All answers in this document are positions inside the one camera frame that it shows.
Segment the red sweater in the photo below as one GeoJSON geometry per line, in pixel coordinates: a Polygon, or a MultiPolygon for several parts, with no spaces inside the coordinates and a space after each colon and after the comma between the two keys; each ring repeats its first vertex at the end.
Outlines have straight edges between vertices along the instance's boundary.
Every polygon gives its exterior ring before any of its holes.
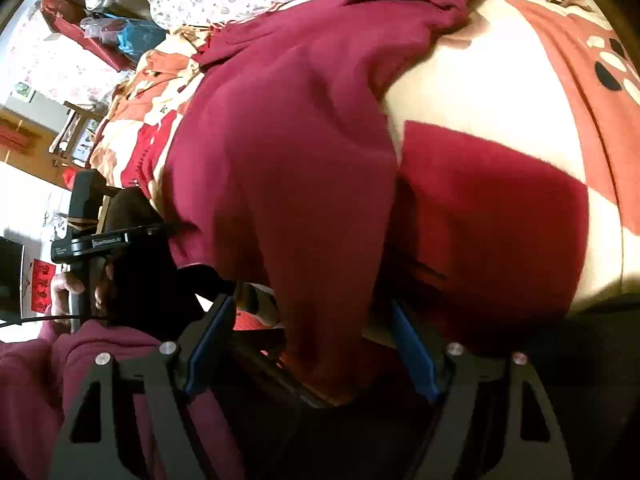
{"type": "Polygon", "coordinates": [[[394,198],[388,86],[469,0],[314,0],[227,25],[163,185],[178,266],[274,288],[297,377],[354,386],[394,198]]]}
{"type": "MultiPolygon", "coordinates": [[[[3,479],[44,480],[65,413],[95,357],[116,359],[146,355],[159,341],[131,328],[85,323],[75,335],[55,332],[46,322],[40,338],[24,343],[0,342],[0,469],[3,479]]],[[[134,399],[138,430],[149,471],[165,478],[156,453],[142,396],[134,399]]],[[[213,394],[188,407],[212,466],[222,480],[244,478],[239,451],[213,394]]]]}

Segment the floor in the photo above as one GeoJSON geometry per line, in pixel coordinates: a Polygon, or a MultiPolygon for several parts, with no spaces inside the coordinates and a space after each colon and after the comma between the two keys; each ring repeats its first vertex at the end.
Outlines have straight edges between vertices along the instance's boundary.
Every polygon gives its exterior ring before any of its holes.
{"type": "MultiPolygon", "coordinates": [[[[50,262],[52,227],[46,224],[54,213],[66,214],[71,193],[30,174],[0,162],[0,236],[25,247],[22,269],[23,317],[33,317],[31,311],[31,266],[33,259],[50,262]]],[[[4,342],[33,339],[40,330],[39,322],[0,328],[4,342]]]]}

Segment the bolt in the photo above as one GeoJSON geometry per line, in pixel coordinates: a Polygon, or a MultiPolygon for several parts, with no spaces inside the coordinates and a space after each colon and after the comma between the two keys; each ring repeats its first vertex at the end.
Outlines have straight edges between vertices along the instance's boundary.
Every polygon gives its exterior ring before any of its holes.
{"type": "Polygon", "coordinates": [[[524,355],[522,352],[514,352],[511,356],[511,359],[518,366],[523,366],[529,362],[529,358],[524,355]]]}
{"type": "Polygon", "coordinates": [[[171,355],[178,348],[178,345],[173,341],[165,341],[160,345],[160,353],[162,355],[171,355]]]}
{"type": "Polygon", "coordinates": [[[100,366],[109,364],[109,361],[111,361],[111,354],[108,354],[107,352],[102,352],[95,357],[95,363],[100,366]]]}
{"type": "Polygon", "coordinates": [[[457,357],[462,355],[465,351],[465,347],[463,347],[460,343],[449,343],[447,345],[447,354],[457,357]]]}

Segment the black screen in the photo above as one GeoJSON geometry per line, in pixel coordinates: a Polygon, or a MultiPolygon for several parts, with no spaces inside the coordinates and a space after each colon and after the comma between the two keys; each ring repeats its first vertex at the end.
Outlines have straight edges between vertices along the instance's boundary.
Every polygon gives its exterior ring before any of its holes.
{"type": "Polygon", "coordinates": [[[20,317],[24,246],[0,237],[0,319],[20,317]]]}

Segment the hand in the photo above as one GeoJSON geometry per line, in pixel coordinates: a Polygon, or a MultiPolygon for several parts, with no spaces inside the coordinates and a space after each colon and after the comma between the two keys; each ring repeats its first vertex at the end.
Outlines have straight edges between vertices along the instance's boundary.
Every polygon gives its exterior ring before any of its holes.
{"type": "MultiPolygon", "coordinates": [[[[51,280],[51,315],[64,316],[68,314],[69,293],[82,294],[84,285],[71,272],[56,274],[51,280]]],[[[95,306],[106,314],[109,298],[113,296],[113,264],[108,262],[104,267],[104,275],[95,288],[95,306]]],[[[58,319],[56,322],[69,326],[68,319],[58,319]]]]}

